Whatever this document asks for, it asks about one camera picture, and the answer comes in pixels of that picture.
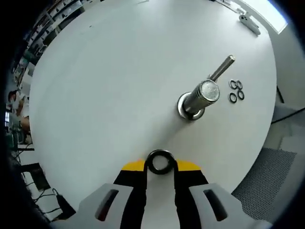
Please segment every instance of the perforated metal panel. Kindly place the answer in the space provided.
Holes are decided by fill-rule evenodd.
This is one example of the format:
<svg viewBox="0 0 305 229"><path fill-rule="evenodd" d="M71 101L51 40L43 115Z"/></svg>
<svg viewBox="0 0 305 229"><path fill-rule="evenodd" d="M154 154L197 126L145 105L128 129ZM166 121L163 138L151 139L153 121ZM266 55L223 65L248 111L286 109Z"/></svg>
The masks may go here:
<svg viewBox="0 0 305 229"><path fill-rule="evenodd" d="M263 148L249 173L233 191L246 214L270 222L273 201L285 181L296 153Z"/></svg>

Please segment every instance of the metal cylinder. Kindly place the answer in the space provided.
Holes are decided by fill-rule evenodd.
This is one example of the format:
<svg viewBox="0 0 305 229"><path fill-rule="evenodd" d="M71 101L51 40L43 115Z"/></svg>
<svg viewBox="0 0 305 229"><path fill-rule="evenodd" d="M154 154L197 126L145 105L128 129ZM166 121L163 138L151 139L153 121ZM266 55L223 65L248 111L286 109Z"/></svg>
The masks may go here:
<svg viewBox="0 0 305 229"><path fill-rule="evenodd" d="M212 80L204 80L198 84L192 93L185 99L185 112L194 115L205 107L215 103L220 96L218 85Z"/></svg>
<svg viewBox="0 0 305 229"><path fill-rule="evenodd" d="M216 81L219 78L219 76L221 76L222 73L224 73L225 70L227 70L228 67L230 67L232 63L234 63L234 61L235 61L235 57L233 57L232 55L229 55L225 59L225 61L219 66L219 68L217 68L217 70L211 76L209 76L209 79Z"/></svg>

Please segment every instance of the person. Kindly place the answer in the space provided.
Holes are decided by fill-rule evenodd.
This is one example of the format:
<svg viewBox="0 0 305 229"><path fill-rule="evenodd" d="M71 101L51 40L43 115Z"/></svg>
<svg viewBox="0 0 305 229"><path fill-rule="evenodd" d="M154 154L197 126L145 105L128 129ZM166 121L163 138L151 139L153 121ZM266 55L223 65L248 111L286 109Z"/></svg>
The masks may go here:
<svg viewBox="0 0 305 229"><path fill-rule="evenodd" d="M10 91L8 95L8 101L12 107L12 112L16 116L21 117L20 123L24 131L30 131L30 119L29 119L29 100L27 96L18 90Z"/></svg>

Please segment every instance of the metal base plate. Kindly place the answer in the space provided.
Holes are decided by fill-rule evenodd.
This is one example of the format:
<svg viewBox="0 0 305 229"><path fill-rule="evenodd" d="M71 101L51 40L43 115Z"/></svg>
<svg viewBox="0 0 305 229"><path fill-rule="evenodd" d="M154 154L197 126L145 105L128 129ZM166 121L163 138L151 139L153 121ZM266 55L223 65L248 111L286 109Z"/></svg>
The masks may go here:
<svg viewBox="0 0 305 229"><path fill-rule="evenodd" d="M191 94L191 92L186 92L180 96L180 98L178 99L177 108L178 108L179 115L182 118L185 118L185 119L191 120L191 121L195 121L195 120L201 118L201 116L204 114L205 108L200 110L196 114L187 113L183 108L183 103L190 94Z"/></svg>

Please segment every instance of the black rubber ring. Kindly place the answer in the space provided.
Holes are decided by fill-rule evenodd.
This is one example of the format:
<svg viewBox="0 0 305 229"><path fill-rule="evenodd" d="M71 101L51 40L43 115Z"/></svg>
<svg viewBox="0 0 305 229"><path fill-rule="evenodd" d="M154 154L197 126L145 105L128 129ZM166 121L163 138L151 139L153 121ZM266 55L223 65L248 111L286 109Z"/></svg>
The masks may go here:
<svg viewBox="0 0 305 229"><path fill-rule="evenodd" d="M243 93L242 90L238 90L238 91L237 91L237 96L238 96L238 98L239 98L240 100L244 100L244 93Z"/></svg>
<svg viewBox="0 0 305 229"><path fill-rule="evenodd" d="M167 159L168 164L165 168L157 169L153 166L153 159L156 156L163 156ZM156 149L148 155L148 157L146 159L146 164L152 173L157 174L157 175L164 175L164 174L169 173L173 169L173 167L175 165L175 159L169 151L163 150L163 149Z"/></svg>
<svg viewBox="0 0 305 229"><path fill-rule="evenodd" d="M230 80L229 85L233 90L235 90L237 88L236 82L234 80Z"/></svg>
<svg viewBox="0 0 305 229"><path fill-rule="evenodd" d="M237 102L237 97L233 92L229 93L229 100L233 104L235 104Z"/></svg>
<svg viewBox="0 0 305 229"><path fill-rule="evenodd" d="M239 80L236 81L236 86L238 87L239 90L242 90L243 84Z"/></svg>

